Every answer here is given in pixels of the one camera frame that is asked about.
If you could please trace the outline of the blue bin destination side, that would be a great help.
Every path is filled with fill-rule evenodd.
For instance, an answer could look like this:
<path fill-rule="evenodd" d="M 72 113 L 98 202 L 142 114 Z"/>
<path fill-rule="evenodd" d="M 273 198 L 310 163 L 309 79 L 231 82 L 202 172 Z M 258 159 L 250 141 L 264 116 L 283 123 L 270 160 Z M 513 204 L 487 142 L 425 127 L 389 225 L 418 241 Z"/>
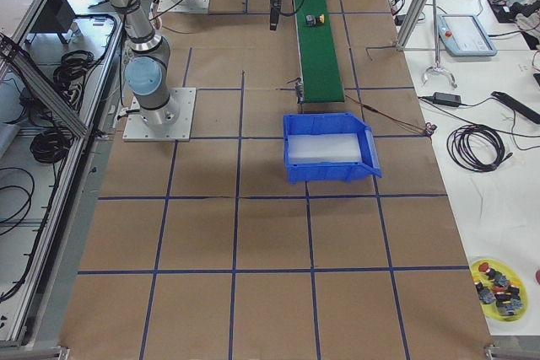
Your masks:
<path fill-rule="evenodd" d="M 351 113 L 285 115 L 283 160 L 291 184 L 382 176 L 372 129 Z"/>

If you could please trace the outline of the black power adapter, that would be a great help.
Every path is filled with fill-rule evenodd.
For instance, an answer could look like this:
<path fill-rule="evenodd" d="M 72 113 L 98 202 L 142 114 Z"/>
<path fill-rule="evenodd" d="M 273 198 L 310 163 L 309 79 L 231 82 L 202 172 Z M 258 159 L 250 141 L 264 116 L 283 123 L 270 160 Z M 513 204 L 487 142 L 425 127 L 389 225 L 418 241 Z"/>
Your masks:
<path fill-rule="evenodd" d="M 433 103 L 449 107 L 459 107 L 462 105 L 462 99 L 458 94 L 449 94 L 443 92 L 433 93 Z"/>

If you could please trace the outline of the reacher grabber tool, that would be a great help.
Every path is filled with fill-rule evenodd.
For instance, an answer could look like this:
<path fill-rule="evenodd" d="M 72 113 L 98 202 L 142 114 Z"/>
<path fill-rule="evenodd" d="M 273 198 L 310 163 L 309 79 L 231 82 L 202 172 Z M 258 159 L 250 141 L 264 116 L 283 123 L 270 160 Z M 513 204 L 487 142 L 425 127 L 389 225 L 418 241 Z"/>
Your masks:
<path fill-rule="evenodd" d="M 457 88 L 457 83 L 455 80 L 455 77 L 451 71 L 444 68 L 441 65 L 441 58 L 440 58 L 440 37 L 439 37 L 439 31 L 438 31 L 438 25 L 437 25 L 437 5 L 436 0 L 432 0 L 432 16 L 433 16 L 433 25 L 434 25 L 434 42 L 435 42 L 435 64 L 432 66 L 427 67 L 422 75 L 422 85 L 424 86 L 431 76 L 444 76 L 448 79 L 449 85 L 452 89 Z"/>

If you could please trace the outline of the yellow push button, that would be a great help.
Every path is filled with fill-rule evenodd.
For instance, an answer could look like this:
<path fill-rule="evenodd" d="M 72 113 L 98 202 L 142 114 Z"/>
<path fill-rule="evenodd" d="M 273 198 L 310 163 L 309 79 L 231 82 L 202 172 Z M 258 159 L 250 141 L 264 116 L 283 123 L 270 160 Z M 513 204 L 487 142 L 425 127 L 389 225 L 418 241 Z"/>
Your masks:
<path fill-rule="evenodd" d="M 325 14 L 313 15 L 308 14 L 305 16 L 305 24 L 308 27 L 322 26 L 325 24 Z"/>

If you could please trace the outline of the yellow plate of buttons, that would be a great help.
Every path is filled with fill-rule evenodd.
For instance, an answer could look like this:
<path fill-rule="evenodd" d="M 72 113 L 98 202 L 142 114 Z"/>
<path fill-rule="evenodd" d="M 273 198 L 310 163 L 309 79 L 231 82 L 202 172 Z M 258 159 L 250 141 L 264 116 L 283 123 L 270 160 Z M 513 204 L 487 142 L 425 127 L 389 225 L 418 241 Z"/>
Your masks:
<path fill-rule="evenodd" d="M 469 266 L 483 313 L 492 320 L 518 321 L 527 311 L 528 297 L 517 273 L 502 261 L 481 258 Z"/>

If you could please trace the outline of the white foam pad destination bin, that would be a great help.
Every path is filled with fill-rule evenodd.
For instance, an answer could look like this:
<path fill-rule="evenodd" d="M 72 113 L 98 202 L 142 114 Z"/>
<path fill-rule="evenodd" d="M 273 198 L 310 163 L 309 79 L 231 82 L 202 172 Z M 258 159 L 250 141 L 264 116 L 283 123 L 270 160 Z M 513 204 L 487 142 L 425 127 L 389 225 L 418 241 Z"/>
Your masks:
<path fill-rule="evenodd" d="M 291 164 L 359 162 L 359 140 L 353 133 L 290 135 L 286 148 Z"/>

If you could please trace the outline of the teach pendant tablet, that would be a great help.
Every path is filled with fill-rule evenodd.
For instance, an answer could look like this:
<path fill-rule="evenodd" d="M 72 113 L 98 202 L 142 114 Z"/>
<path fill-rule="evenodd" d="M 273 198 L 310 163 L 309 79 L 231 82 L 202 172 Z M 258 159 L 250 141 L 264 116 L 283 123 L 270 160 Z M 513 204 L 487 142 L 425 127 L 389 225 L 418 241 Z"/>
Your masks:
<path fill-rule="evenodd" d="M 438 14 L 437 29 L 446 51 L 455 57 L 490 57 L 497 49 L 471 14 Z"/>

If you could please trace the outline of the green conveyor belt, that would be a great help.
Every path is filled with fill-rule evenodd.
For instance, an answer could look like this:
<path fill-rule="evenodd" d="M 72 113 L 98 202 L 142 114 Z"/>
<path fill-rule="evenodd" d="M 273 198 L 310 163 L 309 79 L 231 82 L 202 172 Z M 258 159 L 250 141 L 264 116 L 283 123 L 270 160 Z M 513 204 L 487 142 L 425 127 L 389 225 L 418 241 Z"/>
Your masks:
<path fill-rule="evenodd" d="M 303 101 L 343 102 L 344 91 L 332 36 L 326 0 L 294 0 L 300 54 Z M 305 16 L 325 14 L 325 24 L 308 27 Z"/>

